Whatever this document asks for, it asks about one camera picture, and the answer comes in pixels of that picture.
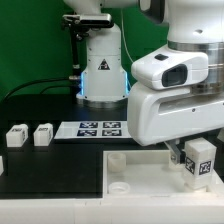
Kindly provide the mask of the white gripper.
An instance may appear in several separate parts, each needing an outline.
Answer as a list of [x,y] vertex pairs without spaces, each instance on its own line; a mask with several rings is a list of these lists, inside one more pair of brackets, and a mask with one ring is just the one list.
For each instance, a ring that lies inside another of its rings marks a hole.
[[224,127],[224,93],[193,95],[189,87],[154,91],[137,82],[131,89],[127,126],[140,145],[165,142],[174,164],[184,163],[184,152],[173,140]]

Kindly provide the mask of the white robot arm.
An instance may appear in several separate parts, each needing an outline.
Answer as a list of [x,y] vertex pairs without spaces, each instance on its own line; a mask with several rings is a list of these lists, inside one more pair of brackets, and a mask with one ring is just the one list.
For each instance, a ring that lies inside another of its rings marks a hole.
[[[224,0],[64,1],[75,11],[65,21],[88,35],[81,102],[125,100],[129,135],[142,146],[224,127]],[[106,11],[132,5],[169,29],[164,46],[132,63],[129,86],[121,33]]]

